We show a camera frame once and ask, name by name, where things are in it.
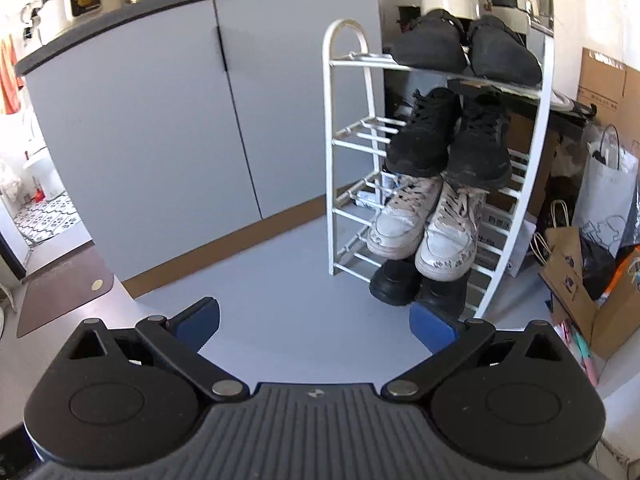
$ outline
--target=blue pad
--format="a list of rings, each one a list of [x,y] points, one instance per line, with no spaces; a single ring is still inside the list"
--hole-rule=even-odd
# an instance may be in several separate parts
[[[170,333],[198,352],[220,327],[220,306],[213,298],[202,298],[171,318],[167,325]]]
[[[463,323],[449,317],[420,303],[412,303],[409,309],[409,328],[418,341],[435,354],[458,339],[460,332],[464,330]]]

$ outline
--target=metal screw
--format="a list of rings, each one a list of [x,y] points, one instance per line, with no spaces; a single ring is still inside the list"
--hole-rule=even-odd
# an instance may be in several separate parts
[[[233,397],[242,393],[242,383],[232,379],[225,379],[215,383],[211,390],[220,397]]]
[[[418,385],[411,381],[391,381],[386,390],[394,397],[411,397],[420,391]]]

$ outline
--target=shoelace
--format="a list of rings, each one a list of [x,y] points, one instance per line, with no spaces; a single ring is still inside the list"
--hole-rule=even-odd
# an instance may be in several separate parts
[[[465,111],[466,132],[475,137],[489,138],[497,142],[495,126],[502,117],[502,111],[497,106],[480,107],[473,104]]]
[[[420,206],[422,200],[425,199],[427,189],[420,180],[410,176],[403,176],[396,191],[396,196],[389,201],[388,206],[393,209],[415,212],[416,206]]]
[[[420,123],[420,127],[437,126],[438,120],[443,117],[443,110],[448,105],[446,99],[423,96],[419,90],[414,92],[415,104],[414,113],[408,121],[407,126]]]
[[[475,194],[474,191],[464,187],[456,192],[452,187],[446,186],[442,189],[444,204],[442,209],[438,211],[438,220],[456,231],[464,232],[463,219],[469,218],[477,228],[476,213],[473,208],[469,207],[469,200]]]

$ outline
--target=rice cooker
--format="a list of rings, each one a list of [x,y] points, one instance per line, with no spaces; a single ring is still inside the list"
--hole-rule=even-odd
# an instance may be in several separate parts
[[[64,32],[119,9],[123,0],[47,0],[38,11],[38,32],[47,44]]]

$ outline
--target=white metal shoe rack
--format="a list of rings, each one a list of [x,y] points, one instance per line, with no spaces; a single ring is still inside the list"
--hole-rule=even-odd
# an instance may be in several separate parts
[[[343,28],[350,28],[354,30],[360,40],[361,52],[351,52],[346,56],[334,56],[334,40],[337,37],[338,32]],[[540,27],[539,29],[545,33],[542,88],[523,88],[515,85],[489,81],[484,78],[476,78],[459,74],[445,74],[449,80],[457,79],[480,86],[491,85],[505,92],[525,94],[539,100],[529,153],[520,153],[510,150],[511,164],[514,169],[511,179],[514,181],[515,187],[519,187],[519,189],[505,188],[500,190],[501,193],[513,197],[515,199],[515,204],[511,207],[509,212],[497,209],[490,205],[486,206],[484,212],[485,218],[487,214],[502,217],[506,220],[507,224],[510,223],[511,227],[506,230],[491,223],[485,221],[482,222],[487,228],[503,235],[503,237],[505,237],[505,242],[502,248],[496,248],[483,242],[478,242],[479,248],[483,248],[490,253],[495,254],[498,260],[495,266],[487,266],[482,264],[479,259],[476,258],[473,265],[474,272],[469,279],[466,295],[466,307],[470,309],[473,314],[469,313],[464,317],[470,317],[471,315],[474,317],[484,316],[498,284],[500,283],[500,279],[506,270],[511,251],[513,251],[516,238],[524,220],[527,206],[529,205],[529,199],[531,197],[534,181],[538,172],[550,111],[554,71],[553,35],[550,31],[544,28]],[[344,70],[346,67],[360,67],[364,70],[368,115],[356,123],[350,124],[349,126],[336,131],[334,125],[333,76],[336,69],[340,68]],[[344,272],[348,272],[367,283],[370,282],[370,276],[372,276],[375,270],[381,266],[379,261],[372,257],[371,254],[367,253],[367,232],[372,225],[372,220],[375,218],[375,215],[379,214],[383,209],[385,198],[393,196],[396,193],[393,189],[383,186],[383,176],[386,176],[389,179],[397,178],[393,174],[384,173],[382,171],[382,160],[386,157],[385,147],[390,142],[390,139],[386,138],[386,134],[396,134],[398,129],[405,125],[402,121],[383,117],[376,111],[371,78],[372,68],[401,70],[406,72],[417,70],[407,66],[398,65],[391,56],[370,54],[366,34],[359,23],[353,20],[336,20],[333,22],[327,29],[322,43],[324,125],[326,135],[326,218],[329,249],[329,273],[334,275],[336,272],[343,270]],[[354,142],[357,138],[370,140],[371,145],[368,146]],[[334,161],[335,151],[337,149],[350,149],[370,153],[373,160],[372,171],[339,196],[334,183]],[[374,201],[362,200],[360,197],[357,197],[357,192],[364,190],[365,188],[375,190],[376,199]],[[351,201],[356,199],[361,200],[370,208],[375,210],[372,218],[365,219],[354,214],[355,211],[350,207],[350,205]],[[337,245],[336,223],[338,216],[348,218],[351,221],[360,224],[360,229],[345,245],[340,247]],[[366,273],[361,273],[361,270],[356,270],[363,267],[362,262],[368,264],[366,267],[370,268],[368,276]]]

